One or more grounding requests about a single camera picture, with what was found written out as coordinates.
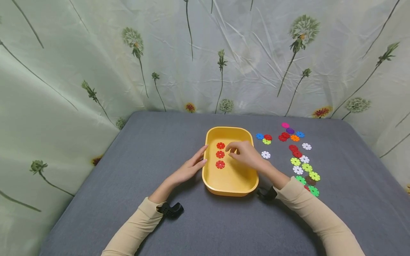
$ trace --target wrist strap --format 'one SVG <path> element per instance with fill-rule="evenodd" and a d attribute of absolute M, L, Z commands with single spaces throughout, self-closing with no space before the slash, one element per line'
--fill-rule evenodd
<path fill-rule="evenodd" d="M 178 218 L 184 211 L 184 207 L 182 207 L 180 203 L 176 203 L 173 207 L 171 207 L 168 202 L 165 202 L 160 207 L 157 207 L 157 211 L 162 213 L 164 217 Z"/>

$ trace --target beige sleeve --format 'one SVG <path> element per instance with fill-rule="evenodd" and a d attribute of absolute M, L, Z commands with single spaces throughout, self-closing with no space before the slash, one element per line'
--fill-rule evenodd
<path fill-rule="evenodd" d="M 139 205 L 137 211 L 115 233 L 101 256 L 134 256 L 142 241 L 152 232 L 162 219 L 157 206 L 148 197 Z"/>
<path fill-rule="evenodd" d="M 346 224 L 292 177 L 278 192 L 277 198 L 295 211 L 320 237 L 327 256 L 364 255 Z"/>

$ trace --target gray table cover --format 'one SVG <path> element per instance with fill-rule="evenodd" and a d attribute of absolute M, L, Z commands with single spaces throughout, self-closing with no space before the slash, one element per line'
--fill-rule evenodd
<path fill-rule="evenodd" d="M 287 122 L 306 134 L 281 142 Z M 109 147 L 41 247 L 41 256 L 100 255 L 144 197 L 204 143 L 215 126 L 242 127 L 255 148 L 269 151 L 279 170 L 294 175 L 290 144 L 320 174 L 319 199 L 350 227 L 366 255 L 409 255 L 410 199 L 344 121 L 274 116 L 136 112 Z M 273 136 L 265 145 L 256 133 Z M 303 142 L 312 145 L 304 150 Z M 260 186 L 269 187 L 261 177 Z M 222 197 L 207 191 L 200 172 L 178 187 L 171 204 L 185 212 L 163 220 L 137 255 L 324 255 L 311 228 L 281 202 Z"/>

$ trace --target finger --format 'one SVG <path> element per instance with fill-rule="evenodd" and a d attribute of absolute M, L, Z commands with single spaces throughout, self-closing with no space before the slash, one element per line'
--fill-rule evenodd
<path fill-rule="evenodd" d="M 196 161 L 203 156 L 203 154 L 204 154 L 204 152 L 207 148 L 208 148 L 208 145 L 205 145 L 202 148 L 200 148 L 198 150 L 198 152 L 196 152 L 195 155 L 193 157 L 191 157 L 191 159 L 188 160 L 188 162 L 191 165 L 194 165 L 196 163 Z"/>
<path fill-rule="evenodd" d="M 203 157 L 198 158 L 198 160 L 196 160 L 196 161 L 195 161 L 195 163 L 194 163 L 193 165 L 195 165 L 195 164 L 197 164 L 197 163 L 201 162 L 202 160 L 203 160 Z"/>
<path fill-rule="evenodd" d="M 230 150 L 233 147 L 238 148 L 239 143 L 240 143 L 240 141 L 233 141 L 233 142 L 229 143 L 228 146 L 226 146 L 225 152 L 228 152 L 228 150 Z"/>
<path fill-rule="evenodd" d="M 202 161 L 199 161 L 196 165 L 192 166 L 191 168 L 195 170 L 195 172 L 197 172 L 199 169 L 205 166 L 206 162 L 207 162 L 207 159 L 204 159 Z"/>
<path fill-rule="evenodd" d="M 235 153 L 229 153 L 229 156 L 232 157 L 235 160 L 239 160 L 240 156 L 235 154 Z"/>

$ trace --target curtain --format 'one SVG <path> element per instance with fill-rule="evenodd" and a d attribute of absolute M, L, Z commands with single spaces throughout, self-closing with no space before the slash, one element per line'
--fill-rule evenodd
<path fill-rule="evenodd" d="M 0 254 L 39 252 L 134 111 L 343 119 L 405 187 L 408 11 L 406 0 L 1 1 Z"/>

